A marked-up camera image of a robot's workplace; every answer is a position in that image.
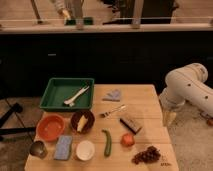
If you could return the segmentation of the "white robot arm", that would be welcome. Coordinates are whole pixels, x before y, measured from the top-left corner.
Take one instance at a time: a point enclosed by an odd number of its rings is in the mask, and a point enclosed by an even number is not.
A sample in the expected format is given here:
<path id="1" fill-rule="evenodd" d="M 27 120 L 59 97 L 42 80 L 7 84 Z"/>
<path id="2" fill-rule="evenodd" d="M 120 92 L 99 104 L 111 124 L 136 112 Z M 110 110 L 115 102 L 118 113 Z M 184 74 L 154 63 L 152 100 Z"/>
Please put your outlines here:
<path id="1" fill-rule="evenodd" d="M 166 87 L 159 95 L 164 126 L 169 126 L 174 121 L 176 111 L 186 101 L 213 118 L 213 88 L 204 84 L 207 78 L 208 71 L 200 63 L 192 63 L 167 73 Z"/>

